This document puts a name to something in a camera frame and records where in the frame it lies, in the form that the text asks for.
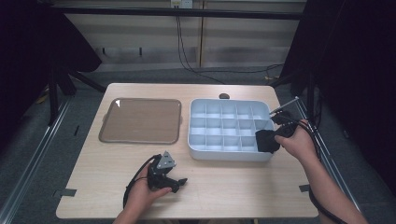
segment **black object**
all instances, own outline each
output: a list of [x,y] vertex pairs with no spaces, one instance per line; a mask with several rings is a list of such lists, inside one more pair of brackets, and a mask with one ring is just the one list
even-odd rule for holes
[[134,178],[132,178],[131,182],[126,187],[122,200],[123,207],[125,207],[125,204],[128,201],[129,192],[134,186],[134,183],[139,180],[136,179],[136,177],[152,160],[154,161],[148,167],[148,175],[140,177],[140,179],[147,179],[148,187],[150,189],[163,189],[169,187],[172,189],[172,192],[176,193],[179,190],[180,186],[186,184],[187,178],[179,179],[178,181],[176,181],[166,176],[172,170],[172,168],[176,166],[175,161],[172,159],[171,155],[167,151],[165,151],[163,155],[154,155],[149,158],[145,163],[143,163],[143,165],[134,175]]
[[180,186],[187,182],[187,178],[179,179],[178,181],[167,177],[166,175],[175,166],[175,161],[172,160],[168,152],[165,151],[160,159],[148,167],[148,187],[150,189],[171,188],[172,192],[176,193]]
[[256,132],[257,148],[260,152],[274,153],[279,150],[280,144],[275,140],[275,135],[291,137],[298,126],[298,121],[291,118],[288,111],[280,110],[271,120],[280,125],[276,130],[259,130]]
[[256,132],[257,149],[260,152],[274,152],[280,149],[280,144],[275,141],[275,131],[259,130]]

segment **table top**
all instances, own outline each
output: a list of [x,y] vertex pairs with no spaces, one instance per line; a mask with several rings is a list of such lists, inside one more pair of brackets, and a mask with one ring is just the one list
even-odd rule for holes
[[[301,164],[284,148],[267,162],[198,161],[191,157],[188,127],[191,101],[218,99],[228,93],[234,100],[279,106],[271,87],[195,84],[114,83],[107,91],[56,211],[59,218],[115,218],[122,210],[125,187],[152,155],[168,151],[177,166],[168,177],[189,180],[177,193],[157,200],[142,216],[156,218],[265,218],[315,217],[318,211],[300,186],[308,184]],[[103,143],[98,135],[111,102],[120,97],[177,99],[181,102],[180,133],[173,145]]]

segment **person's arm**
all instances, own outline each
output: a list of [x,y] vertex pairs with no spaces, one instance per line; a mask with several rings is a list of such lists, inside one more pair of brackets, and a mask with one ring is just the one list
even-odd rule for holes
[[[348,224],[368,223],[320,163],[315,146],[306,130],[297,127],[292,137],[285,138],[277,135],[275,140],[304,167],[312,192],[326,210]],[[333,223],[321,213],[319,213],[319,218],[321,223]]]
[[128,201],[124,209],[119,213],[113,224],[134,224],[140,216],[148,210],[154,201],[172,191],[171,188],[151,191],[146,179],[148,174],[147,165],[137,176],[136,182],[128,195]]

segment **white compartment tray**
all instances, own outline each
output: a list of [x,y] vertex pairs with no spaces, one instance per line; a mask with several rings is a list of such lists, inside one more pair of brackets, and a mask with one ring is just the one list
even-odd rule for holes
[[191,102],[188,142],[196,160],[268,161],[259,152],[259,130],[273,130],[270,110],[259,101],[195,99]]

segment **black cable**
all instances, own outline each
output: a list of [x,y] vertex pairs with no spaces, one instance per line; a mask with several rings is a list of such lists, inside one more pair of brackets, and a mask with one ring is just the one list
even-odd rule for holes
[[[184,69],[186,69],[189,72],[193,72],[195,75],[197,75],[199,77],[206,77],[206,78],[212,79],[212,80],[214,80],[214,81],[216,81],[218,83],[225,84],[224,82],[222,82],[222,81],[220,81],[218,79],[215,79],[213,77],[204,76],[204,75],[196,72],[194,69],[192,69],[192,67],[189,64],[189,61],[187,60],[186,51],[184,50],[183,37],[181,35],[180,17],[176,17],[176,19],[177,19],[177,52],[178,52],[178,58],[180,59],[180,63],[184,67]],[[185,58],[185,61],[186,61],[186,64],[187,64],[188,67],[186,67],[186,65],[184,65],[183,61],[181,60],[180,43],[181,43],[181,47],[182,47],[182,51],[183,51],[183,54],[184,54],[184,58]]]
[[139,179],[147,178],[147,177],[145,176],[145,177],[140,177],[140,178],[136,179],[137,176],[140,174],[140,172],[142,172],[142,170],[146,167],[146,165],[149,164],[150,161],[152,161],[152,160],[154,160],[154,159],[157,159],[157,158],[160,158],[160,157],[161,157],[161,154],[154,155],[154,156],[150,157],[150,158],[149,158],[147,161],[145,161],[145,163],[143,163],[143,165],[139,168],[139,170],[137,171],[137,173],[134,175],[134,178],[132,178],[131,182],[129,182],[128,186],[126,187],[126,190],[125,190],[125,192],[124,192],[124,197],[123,197],[123,200],[122,200],[123,207],[125,207],[125,204],[126,204],[126,202],[128,201],[129,192],[131,191],[131,188],[134,186],[134,183],[135,183],[137,180],[139,180]]
[[[180,43],[181,43],[181,49],[182,49],[183,56],[184,56],[184,61],[186,62],[186,64],[187,64],[188,67],[186,67],[186,65],[183,63],[183,60],[181,59],[181,54],[180,54]],[[193,72],[193,73],[194,73],[195,75],[197,75],[197,76],[210,78],[210,79],[212,79],[212,80],[214,80],[214,81],[217,81],[217,82],[219,82],[219,83],[221,83],[221,84],[225,84],[225,83],[222,82],[222,81],[220,81],[220,80],[218,80],[218,79],[215,79],[215,78],[213,78],[213,77],[208,77],[208,76],[202,75],[202,73],[223,73],[223,72],[226,72],[226,73],[237,73],[237,74],[253,74],[253,73],[265,72],[265,73],[267,74],[267,77],[268,77],[268,78],[267,78],[267,84],[269,84],[269,73],[268,73],[268,71],[269,71],[269,70],[272,70],[272,69],[274,69],[274,68],[277,68],[277,67],[279,67],[279,66],[283,66],[283,65],[284,65],[283,63],[271,64],[271,65],[267,66],[265,69],[257,70],[257,71],[231,71],[231,70],[219,70],[219,71],[216,71],[216,70],[206,70],[206,71],[196,71],[196,70],[194,70],[194,69],[190,66],[189,61],[188,61],[188,59],[187,59],[186,51],[184,50],[184,42],[183,42],[183,37],[182,37],[182,34],[181,34],[180,17],[177,17],[177,51],[178,51],[178,58],[179,58],[180,63],[181,63],[181,65],[183,66],[184,69],[186,69],[187,71]]]
[[[321,161],[321,157],[320,157],[320,151],[318,150],[318,144],[315,141],[315,136],[313,134],[313,132],[309,129],[309,126],[307,123],[301,122],[300,120],[295,120],[295,119],[291,119],[285,116],[279,116],[279,118],[282,119],[286,119],[288,121],[290,121],[291,123],[295,123],[297,125],[299,125],[300,127],[302,127],[311,137],[312,142],[314,143],[315,146],[315,150],[317,152],[317,156],[318,159]],[[327,210],[326,208],[324,208],[320,202],[317,200],[317,198],[314,195],[314,192],[312,191],[312,189],[309,189],[309,199],[311,200],[312,204],[326,217],[328,217],[329,219],[331,219],[332,221],[334,221],[335,223],[339,223],[339,224],[347,224],[343,219],[337,217],[335,214],[333,214],[332,212],[330,212],[329,210]]]
[[335,214],[331,213],[329,210],[324,208],[320,202],[317,200],[317,198],[314,195],[314,192],[312,192],[312,189],[309,188],[309,199],[311,200],[312,204],[326,217],[331,219],[335,223],[339,224],[347,224],[343,219],[337,217]]

